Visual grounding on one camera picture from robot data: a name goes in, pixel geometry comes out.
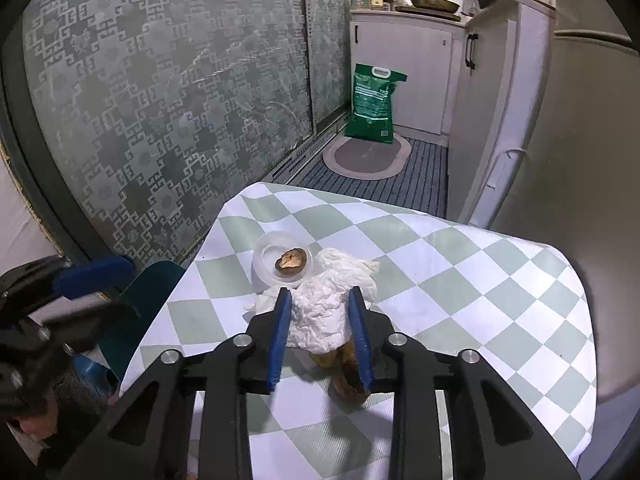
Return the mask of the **person's left hand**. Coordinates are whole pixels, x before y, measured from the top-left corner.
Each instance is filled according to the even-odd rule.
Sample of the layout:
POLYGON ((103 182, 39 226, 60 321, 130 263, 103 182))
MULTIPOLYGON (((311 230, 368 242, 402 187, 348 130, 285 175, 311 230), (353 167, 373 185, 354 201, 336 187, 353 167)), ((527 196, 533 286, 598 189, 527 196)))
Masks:
POLYGON ((23 448, 42 448, 43 441, 63 431, 64 408, 53 391, 43 396, 29 412, 4 420, 12 437, 23 448))

